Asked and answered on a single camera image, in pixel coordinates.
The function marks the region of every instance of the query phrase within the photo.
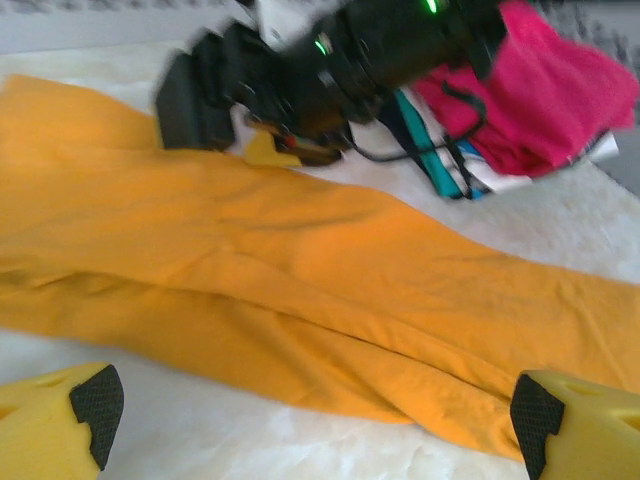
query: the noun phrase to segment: black cable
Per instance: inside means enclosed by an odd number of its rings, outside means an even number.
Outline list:
[[[457,100],[460,100],[463,103],[466,103],[471,108],[473,108],[478,114],[478,120],[476,121],[476,123],[471,128],[467,129],[464,133],[462,133],[460,136],[456,138],[449,138],[445,140],[443,143],[440,143],[438,145],[432,145],[431,147],[428,147],[428,148],[406,151],[405,153],[392,155],[388,157],[382,157],[374,153],[367,152],[366,150],[359,147],[355,141],[352,141],[351,139],[349,139],[346,135],[342,137],[342,140],[346,142],[350,148],[352,148],[355,152],[362,155],[367,160],[371,160],[372,162],[376,162],[376,163],[386,163],[386,162],[395,162],[397,160],[405,160],[407,158],[411,158],[416,155],[424,155],[425,153],[435,152],[436,150],[439,150],[441,148],[450,148],[452,145],[456,145],[457,143],[463,140],[467,140],[471,138],[478,132],[478,130],[480,130],[487,123],[487,106],[485,105],[485,103],[482,101],[481,98],[473,95],[472,93],[458,90],[452,87],[451,85],[449,85],[447,82],[442,83],[442,91],[446,95],[449,95],[450,97],[453,97]]]

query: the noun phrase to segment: pink cloth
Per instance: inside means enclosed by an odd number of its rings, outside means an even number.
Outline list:
[[[451,135],[477,117],[442,92],[443,80],[485,101],[489,123],[472,143],[503,174],[547,174],[598,134],[633,125],[639,85],[626,67],[562,38],[525,1],[506,2],[501,11],[509,35],[486,83],[470,67],[441,67],[413,86]]]

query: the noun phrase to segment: pile of clothes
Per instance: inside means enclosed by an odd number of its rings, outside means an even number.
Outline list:
[[[458,138],[477,112],[443,85],[480,98],[487,123],[448,148],[412,155],[447,198],[480,198],[574,165],[634,125],[640,86],[605,52],[560,35],[524,0],[501,6],[508,36],[488,80],[442,66],[395,92],[378,120],[407,151]]]

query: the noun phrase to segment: green light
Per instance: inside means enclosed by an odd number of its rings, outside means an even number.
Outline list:
[[[431,10],[431,13],[436,13],[438,11],[438,4],[436,0],[427,0],[427,5],[429,5],[429,10]]]
[[[323,55],[327,55],[327,49],[324,48],[324,45],[322,45],[319,40],[316,40],[316,47],[318,47],[318,50],[320,50]]]

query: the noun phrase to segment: white fur rug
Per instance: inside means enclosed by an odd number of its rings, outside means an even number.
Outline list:
[[[0,78],[24,73],[84,85],[147,110],[173,46],[0,56]],[[377,127],[357,135],[370,150],[397,148]],[[311,173],[384,190],[512,254],[640,282],[640,201],[589,164],[476,204],[438,199],[409,163],[381,166],[349,155]],[[527,478],[520,464],[447,444],[419,428],[299,411],[122,352],[0,330],[0,383],[94,360],[114,363],[126,390],[103,480]]]

